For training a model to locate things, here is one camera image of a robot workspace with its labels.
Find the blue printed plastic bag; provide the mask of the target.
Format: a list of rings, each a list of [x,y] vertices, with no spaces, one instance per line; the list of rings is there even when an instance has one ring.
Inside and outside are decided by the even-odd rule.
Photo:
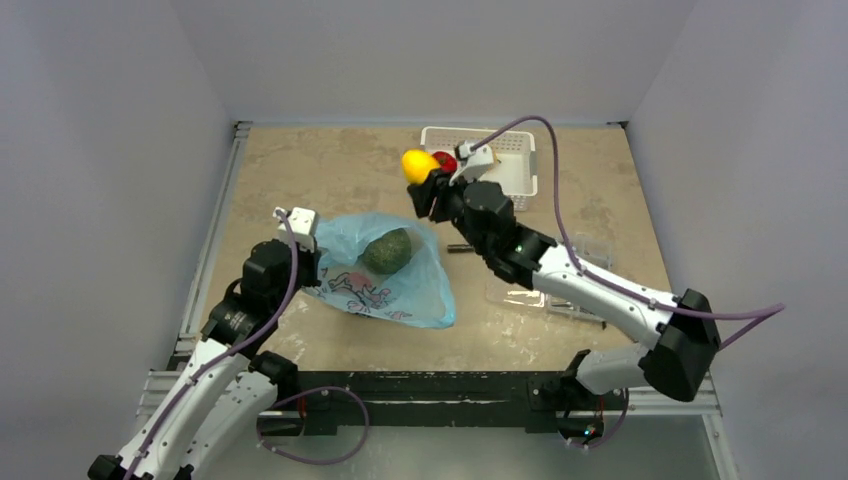
[[[398,228],[412,240],[412,259],[392,275],[377,275],[361,262],[368,244]],[[379,212],[323,219],[315,235],[322,253],[321,286],[305,293],[346,313],[425,329],[455,324],[457,308],[442,265],[437,235],[423,224]]]

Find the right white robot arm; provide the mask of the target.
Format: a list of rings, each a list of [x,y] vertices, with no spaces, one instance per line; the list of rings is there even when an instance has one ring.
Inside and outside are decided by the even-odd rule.
[[[584,407],[617,388],[650,386],[692,401],[721,340],[705,295],[676,296],[581,262],[563,242],[521,224],[500,185],[450,184],[432,170],[407,192],[419,218],[449,222],[500,280],[572,302],[612,324],[632,345],[575,356],[561,381],[564,399]]]

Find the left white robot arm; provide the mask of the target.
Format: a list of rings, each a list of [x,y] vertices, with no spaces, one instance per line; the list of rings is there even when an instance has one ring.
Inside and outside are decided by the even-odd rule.
[[[93,461],[89,478],[201,479],[260,412],[295,402],[297,365],[260,349],[277,329],[281,303],[320,283],[314,237],[295,239],[295,250],[280,239],[253,247],[165,399],[117,454]]]

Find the dark green fake broccoli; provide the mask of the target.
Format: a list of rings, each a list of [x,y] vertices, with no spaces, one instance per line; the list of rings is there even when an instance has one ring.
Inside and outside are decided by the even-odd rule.
[[[406,229],[398,228],[370,242],[360,256],[362,264],[377,275],[392,275],[412,259],[412,240]]]

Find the red fake apple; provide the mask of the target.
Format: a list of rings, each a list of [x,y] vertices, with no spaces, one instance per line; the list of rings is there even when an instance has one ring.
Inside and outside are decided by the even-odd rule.
[[[433,158],[439,164],[440,174],[454,174],[458,169],[456,158],[446,151],[435,151],[432,153]]]

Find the yellow fake lemon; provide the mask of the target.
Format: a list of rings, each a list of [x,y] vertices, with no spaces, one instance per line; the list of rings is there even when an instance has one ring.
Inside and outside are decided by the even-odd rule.
[[[401,168],[409,185],[421,185],[432,170],[441,168],[438,160],[430,153],[419,150],[407,150],[401,157]]]

